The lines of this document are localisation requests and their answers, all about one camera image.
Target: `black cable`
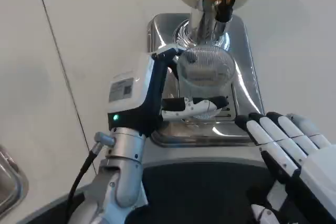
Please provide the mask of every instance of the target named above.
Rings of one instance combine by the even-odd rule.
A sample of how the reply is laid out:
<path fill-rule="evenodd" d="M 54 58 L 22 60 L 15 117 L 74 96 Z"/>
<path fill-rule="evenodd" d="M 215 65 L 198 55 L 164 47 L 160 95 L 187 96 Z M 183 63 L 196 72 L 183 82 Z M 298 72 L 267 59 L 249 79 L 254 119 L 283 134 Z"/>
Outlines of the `black cable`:
<path fill-rule="evenodd" d="M 72 205 L 72 201 L 74 199 L 74 195 L 76 192 L 76 189 L 79 185 L 80 180 L 83 178 L 84 174 L 88 171 L 90 168 L 91 164 L 93 163 L 93 160 L 97 157 L 98 154 L 95 154 L 94 152 L 90 151 L 89 156 L 86 158 L 82 168 L 80 169 L 79 174 L 77 175 L 77 178 L 75 179 L 75 182 L 73 183 L 71 190 L 68 195 L 68 200 L 67 200 L 67 206 L 65 209 L 65 224 L 69 222 L 69 219 L 71 217 L 70 214 L 70 208 Z"/>

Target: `metal cylinder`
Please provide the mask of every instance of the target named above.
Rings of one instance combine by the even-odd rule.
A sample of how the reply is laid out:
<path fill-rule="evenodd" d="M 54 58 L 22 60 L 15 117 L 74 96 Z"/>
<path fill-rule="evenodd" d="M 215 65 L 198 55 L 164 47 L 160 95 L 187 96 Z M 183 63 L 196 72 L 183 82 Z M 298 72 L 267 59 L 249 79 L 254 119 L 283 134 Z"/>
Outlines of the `metal cylinder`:
<path fill-rule="evenodd" d="M 116 144 L 108 148 L 105 157 L 124 157 L 138 162 L 142 160 L 145 135 L 129 128 L 113 128 L 111 137 L 114 137 Z"/>
<path fill-rule="evenodd" d="M 192 9 L 188 25 L 188 35 L 197 45 L 219 41 L 224 33 L 226 33 L 229 22 L 218 22 L 215 16 L 215 10 L 203 12 L 198 9 Z"/>

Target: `stainless steel drip tray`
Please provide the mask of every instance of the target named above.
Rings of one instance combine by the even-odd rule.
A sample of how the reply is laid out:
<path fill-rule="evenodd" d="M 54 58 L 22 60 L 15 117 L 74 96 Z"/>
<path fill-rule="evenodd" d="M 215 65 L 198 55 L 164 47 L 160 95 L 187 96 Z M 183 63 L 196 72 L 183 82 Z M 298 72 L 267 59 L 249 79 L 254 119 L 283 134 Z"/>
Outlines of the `stainless steel drip tray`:
<path fill-rule="evenodd" d="M 189 14 L 159 14 L 148 26 L 148 51 L 176 43 L 176 31 L 186 25 Z M 233 16 L 226 39 L 221 46 L 235 59 L 236 79 L 231 91 L 225 94 L 229 105 L 210 121 L 180 121 L 164 123 L 152 134 L 152 140 L 161 146 L 214 146 L 249 145 L 249 136 L 234 124 L 236 115 L 251 112 L 263 113 L 257 77 L 250 53 L 245 25 L 241 18 Z M 177 97 L 178 84 L 168 72 L 163 98 Z"/>
<path fill-rule="evenodd" d="M 28 180 L 0 145 L 0 219 L 14 209 L 28 193 Z"/>

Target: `metal base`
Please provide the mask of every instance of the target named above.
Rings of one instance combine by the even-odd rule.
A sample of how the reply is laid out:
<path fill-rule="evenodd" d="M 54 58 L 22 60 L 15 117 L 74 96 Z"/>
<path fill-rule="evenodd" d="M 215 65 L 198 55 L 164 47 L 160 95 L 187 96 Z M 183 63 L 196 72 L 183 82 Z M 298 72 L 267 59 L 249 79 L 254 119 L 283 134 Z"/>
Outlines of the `metal base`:
<path fill-rule="evenodd" d="M 178 28 L 185 24 L 189 14 L 159 14 L 148 26 L 148 51 L 176 42 Z M 165 147 L 248 145 L 249 136 L 233 120 L 236 115 L 251 112 L 264 113 L 246 29 L 241 18 L 233 16 L 225 42 L 221 44 L 236 61 L 237 76 L 232 93 L 226 94 L 229 106 L 212 121 L 166 123 L 152 134 L 152 140 Z M 163 91 L 164 98 L 178 96 L 178 85 L 168 72 Z"/>

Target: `black handle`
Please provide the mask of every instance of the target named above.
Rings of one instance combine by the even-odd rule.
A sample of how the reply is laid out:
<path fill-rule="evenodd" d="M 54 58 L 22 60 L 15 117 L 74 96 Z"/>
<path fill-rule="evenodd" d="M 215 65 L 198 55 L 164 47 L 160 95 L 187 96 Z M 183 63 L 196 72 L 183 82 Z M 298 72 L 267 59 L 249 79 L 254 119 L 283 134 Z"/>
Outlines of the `black handle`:
<path fill-rule="evenodd" d="M 222 2 L 217 6 L 216 20 L 222 23 L 226 23 L 231 20 L 233 6 L 236 0 L 222 0 Z"/>
<path fill-rule="evenodd" d="M 165 111 L 184 111 L 184 97 L 162 99 L 162 110 Z"/>

